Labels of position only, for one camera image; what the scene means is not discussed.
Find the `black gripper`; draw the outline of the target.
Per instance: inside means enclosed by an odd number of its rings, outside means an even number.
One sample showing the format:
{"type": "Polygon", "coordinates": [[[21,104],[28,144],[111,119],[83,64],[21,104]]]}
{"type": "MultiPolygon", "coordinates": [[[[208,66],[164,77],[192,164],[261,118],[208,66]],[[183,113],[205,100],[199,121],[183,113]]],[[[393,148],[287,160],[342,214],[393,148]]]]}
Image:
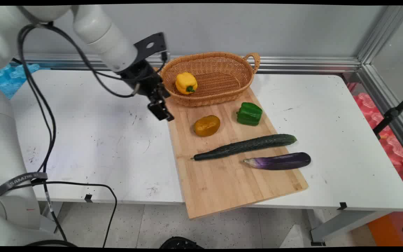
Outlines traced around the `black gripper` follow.
{"type": "Polygon", "coordinates": [[[133,92],[129,95],[119,94],[119,97],[129,98],[134,95],[147,96],[150,100],[148,109],[159,121],[173,121],[174,116],[169,112],[165,102],[165,99],[170,97],[170,93],[165,88],[163,80],[159,75],[164,65],[165,59],[162,59],[161,67],[158,70],[154,70],[149,62],[143,59],[120,71],[119,77],[121,77],[129,87],[133,88],[133,92]]]}

